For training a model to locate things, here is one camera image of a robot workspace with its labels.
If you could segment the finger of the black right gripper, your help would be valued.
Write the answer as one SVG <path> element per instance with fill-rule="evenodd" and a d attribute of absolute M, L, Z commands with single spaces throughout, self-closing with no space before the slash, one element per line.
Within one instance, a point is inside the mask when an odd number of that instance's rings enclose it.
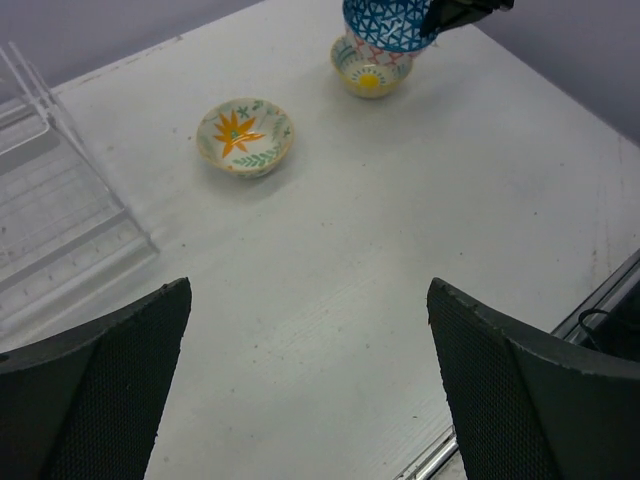
<path fill-rule="evenodd" d="M 509 11 L 514 0 L 433 0 L 420 28 L 420 36 L 433 35 L 474 24 L 496 11 Z"/>

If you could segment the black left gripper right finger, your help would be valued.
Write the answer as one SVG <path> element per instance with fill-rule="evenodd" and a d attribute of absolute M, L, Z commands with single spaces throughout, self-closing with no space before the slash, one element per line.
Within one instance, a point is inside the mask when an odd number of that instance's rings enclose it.
<path fill-rule="evenodd" d="M 566 342 L 440 278 L 427 310 L 468 478 L 638 478 L 638 363 Z"/>

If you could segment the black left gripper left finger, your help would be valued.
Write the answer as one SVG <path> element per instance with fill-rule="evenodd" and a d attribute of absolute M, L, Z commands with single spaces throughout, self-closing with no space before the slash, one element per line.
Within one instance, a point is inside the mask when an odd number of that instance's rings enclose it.
<path fill-rule="evenodd" d="M 1 355 L 4 479 L 141 479 L 191 312 L 180 278 Z"/>

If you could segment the dark blue patterned bowl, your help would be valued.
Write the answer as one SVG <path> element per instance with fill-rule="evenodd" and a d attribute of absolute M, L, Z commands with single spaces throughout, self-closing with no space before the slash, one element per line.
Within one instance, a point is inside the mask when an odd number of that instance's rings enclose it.
<path fill-rule="evenodd" d="M 420 35 L 430 6 L 424 0 L 344 0 L 346 25 L 366 43 L 394 53 L 412 53 L 428 47 L 439 31 Z"/>

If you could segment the yellow blue patterned bowl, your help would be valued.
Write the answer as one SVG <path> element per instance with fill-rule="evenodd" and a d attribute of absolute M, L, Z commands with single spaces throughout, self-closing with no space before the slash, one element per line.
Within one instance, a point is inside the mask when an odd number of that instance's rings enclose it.
<path fill-rule="evenodd" d="M 399 65 L 370 63 L 345 36 L 339 36 L 334 41 L 330 61 L 345 89 L 363 99 L 379 99 L 391 94 L 413 69 L 412 60 Z"/>

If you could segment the white bowl orange flower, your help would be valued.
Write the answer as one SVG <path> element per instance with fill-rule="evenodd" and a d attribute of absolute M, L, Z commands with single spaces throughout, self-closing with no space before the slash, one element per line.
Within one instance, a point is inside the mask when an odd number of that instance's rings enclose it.
<path fill-rule="evenodd" d="M 251 97 L 210 110 L 195 135 L 202 158 L 241 179 L 269 174 L 287 155 L 294 138 L 293 122 L 281 107 Z"/>

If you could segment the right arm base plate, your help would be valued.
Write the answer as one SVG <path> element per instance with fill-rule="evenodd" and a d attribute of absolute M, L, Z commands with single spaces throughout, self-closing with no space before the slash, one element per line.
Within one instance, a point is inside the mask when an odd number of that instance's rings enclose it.
<path fill-rule="evenodd" d="M 639 361 L 639 251 L 634 252 L 553 331 L 574 345 Z"/>

